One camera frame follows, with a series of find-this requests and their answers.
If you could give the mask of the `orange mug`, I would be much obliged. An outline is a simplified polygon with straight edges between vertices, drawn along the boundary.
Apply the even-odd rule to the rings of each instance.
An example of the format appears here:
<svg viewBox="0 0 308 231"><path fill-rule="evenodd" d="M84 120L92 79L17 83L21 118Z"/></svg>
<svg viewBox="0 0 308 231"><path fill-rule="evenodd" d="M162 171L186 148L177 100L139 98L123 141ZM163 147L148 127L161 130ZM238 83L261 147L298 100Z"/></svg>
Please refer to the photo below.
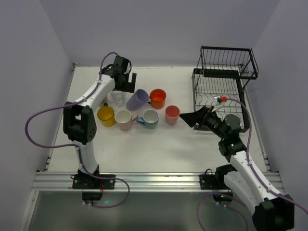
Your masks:
<svg viewBox="0 0 308 231"><path fill-rule="evenodd" d="M162 89L154 89L150 93L149 104L154 109L162 109L165 106L167 94Z"/></svg>

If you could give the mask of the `blue mug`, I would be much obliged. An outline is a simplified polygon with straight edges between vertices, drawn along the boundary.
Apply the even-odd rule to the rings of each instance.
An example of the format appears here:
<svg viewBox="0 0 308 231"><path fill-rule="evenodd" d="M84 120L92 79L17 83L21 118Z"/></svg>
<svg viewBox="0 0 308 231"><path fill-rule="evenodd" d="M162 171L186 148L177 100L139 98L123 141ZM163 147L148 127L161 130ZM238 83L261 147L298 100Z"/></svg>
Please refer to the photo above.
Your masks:
<svg viewBox="0 0 308 231"><path fill-rule="evenodd" d="M137 117L136 122L145 125L147 129L155 129L159 121L159 114L156 110L148 109L142 116Z"/></svg>

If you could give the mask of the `lavender cup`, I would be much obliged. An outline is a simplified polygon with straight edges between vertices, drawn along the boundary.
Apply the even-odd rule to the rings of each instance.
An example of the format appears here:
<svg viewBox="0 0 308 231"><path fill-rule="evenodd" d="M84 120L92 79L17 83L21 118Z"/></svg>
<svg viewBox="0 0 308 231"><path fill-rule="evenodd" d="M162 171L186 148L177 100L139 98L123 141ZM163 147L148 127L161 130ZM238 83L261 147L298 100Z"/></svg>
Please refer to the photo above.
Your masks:
<svg viewBox="0 0 308 231"><path fill-rule="evenodd" d="M129 111L136 111L141 108L143 105L148 103L149 95L143 89L138 89L135 93L131 96L131 98L126 103L126 108Z"/></svg>

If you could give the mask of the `pink ceramic mug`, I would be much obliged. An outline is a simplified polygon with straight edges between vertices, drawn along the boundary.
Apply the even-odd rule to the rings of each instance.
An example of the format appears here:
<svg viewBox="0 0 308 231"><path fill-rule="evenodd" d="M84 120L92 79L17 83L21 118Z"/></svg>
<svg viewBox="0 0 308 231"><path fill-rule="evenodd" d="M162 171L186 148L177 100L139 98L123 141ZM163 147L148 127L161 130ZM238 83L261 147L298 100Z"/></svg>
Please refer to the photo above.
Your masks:
<svg viewBox="0 0 308 231"><path fill-rule="evenodd" d="M138 114L132 114L126 109L122 109L116 112L115 121L118 124L120 130L127 131L132 127L133 122L138 118Z"/></svg>

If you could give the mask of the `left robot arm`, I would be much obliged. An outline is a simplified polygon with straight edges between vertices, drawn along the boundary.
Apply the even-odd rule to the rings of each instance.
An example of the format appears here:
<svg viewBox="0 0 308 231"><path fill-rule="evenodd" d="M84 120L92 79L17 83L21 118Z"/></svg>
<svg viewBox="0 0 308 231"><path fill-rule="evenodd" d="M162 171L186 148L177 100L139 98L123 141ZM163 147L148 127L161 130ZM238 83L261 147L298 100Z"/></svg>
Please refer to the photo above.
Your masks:
<svg viewBox="0 0 308 231"><path fill-rule="evenodd" d="M77 183L89 185L101 180L92 144L97 132L94 112L111 91L134 92L137 74L133 73L129 81L131 70L131 61L116 55L112 64L101 65L98 80L79 99L65 103L63 131L78 156L79 168L74 175Z"/></svg>

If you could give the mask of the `yellow mug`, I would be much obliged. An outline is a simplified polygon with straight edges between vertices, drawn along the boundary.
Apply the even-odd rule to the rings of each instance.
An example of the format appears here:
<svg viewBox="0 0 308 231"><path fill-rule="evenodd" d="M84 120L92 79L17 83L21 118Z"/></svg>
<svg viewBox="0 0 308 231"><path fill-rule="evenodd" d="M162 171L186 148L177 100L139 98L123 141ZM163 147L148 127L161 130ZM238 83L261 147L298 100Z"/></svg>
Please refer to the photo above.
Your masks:
<svg viewBox="0 0 308 231"><path fill-rule="evenodd" d="M107 103L98 110L97 117L105 127L112 127L116 123L115 112Z"/></svg>

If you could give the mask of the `clear glass cup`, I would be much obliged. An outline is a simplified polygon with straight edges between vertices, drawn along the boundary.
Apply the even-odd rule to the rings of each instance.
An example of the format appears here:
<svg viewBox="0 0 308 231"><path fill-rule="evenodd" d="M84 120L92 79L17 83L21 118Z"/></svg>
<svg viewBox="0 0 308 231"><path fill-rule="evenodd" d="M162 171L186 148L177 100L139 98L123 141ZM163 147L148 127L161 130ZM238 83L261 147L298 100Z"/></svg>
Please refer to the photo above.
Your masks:
<svg viewBox="0 0 308 231"><path fill-rule="evenodd" d="M111 98L117 107L123 107L126 105L126 93L123 91L111 91Z"/></svg>

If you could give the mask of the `pink tumbler cup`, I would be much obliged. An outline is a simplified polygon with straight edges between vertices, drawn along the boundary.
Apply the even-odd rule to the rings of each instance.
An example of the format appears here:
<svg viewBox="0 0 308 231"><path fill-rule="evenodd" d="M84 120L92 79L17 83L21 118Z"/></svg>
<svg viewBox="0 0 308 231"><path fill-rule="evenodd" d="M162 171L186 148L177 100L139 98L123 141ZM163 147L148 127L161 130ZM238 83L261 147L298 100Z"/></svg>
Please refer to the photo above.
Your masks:
<svg viewBox="0 0 308 231"><path fill-rule="evenodd" d="M165 109L165 120L168 125L176 124L180 115L180 109L175 105L170 105Z"/></svg>

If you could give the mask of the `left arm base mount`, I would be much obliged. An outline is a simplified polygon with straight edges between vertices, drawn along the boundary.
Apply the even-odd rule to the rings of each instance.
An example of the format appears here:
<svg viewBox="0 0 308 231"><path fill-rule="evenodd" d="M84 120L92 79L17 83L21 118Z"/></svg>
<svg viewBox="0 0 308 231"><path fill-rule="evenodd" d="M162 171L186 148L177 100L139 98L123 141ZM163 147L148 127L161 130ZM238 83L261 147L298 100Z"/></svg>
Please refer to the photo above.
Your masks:
<svg viewBox="0 0 308 231"><path fill-rule="evenodd" d="M115 187L115 180L99 180L83 173L71 175L70 178L73 180L73 189L113 190Z"/></svg>

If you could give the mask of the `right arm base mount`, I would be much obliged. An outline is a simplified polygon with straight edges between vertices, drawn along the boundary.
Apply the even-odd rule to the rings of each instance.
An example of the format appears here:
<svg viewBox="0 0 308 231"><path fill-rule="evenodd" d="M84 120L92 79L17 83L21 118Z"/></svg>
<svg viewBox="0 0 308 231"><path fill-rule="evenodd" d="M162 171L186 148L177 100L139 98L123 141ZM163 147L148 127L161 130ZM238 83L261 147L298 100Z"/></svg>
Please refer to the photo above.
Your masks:
<svg viewBox="0 0 308 231"><path fill-rule="evenodd" d="M229 188L220 182L215 172L208 168L203 174L199 175L199 184L201 190L228 190Z"/></svg>

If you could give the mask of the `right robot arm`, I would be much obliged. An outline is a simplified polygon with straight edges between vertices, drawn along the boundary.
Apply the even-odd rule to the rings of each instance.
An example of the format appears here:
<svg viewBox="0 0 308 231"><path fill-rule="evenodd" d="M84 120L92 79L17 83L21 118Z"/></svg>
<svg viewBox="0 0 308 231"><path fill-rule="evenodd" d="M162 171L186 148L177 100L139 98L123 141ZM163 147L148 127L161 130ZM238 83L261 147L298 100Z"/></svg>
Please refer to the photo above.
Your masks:
<svg viewBox="0 0 308 231"><path fill-rule="evenodd" d="M190 127L198 124L206 127L221 140L220 153L228 164L218 167L215 177L219 184L230 188L252 214L253 224L258 231L287 231L295 226L295 206L291 196L282 195L263 173L254 166L247 146L240 138L240 119L229 114L220 119L214 107L202 107L193 113L180 114Z"/></svg>

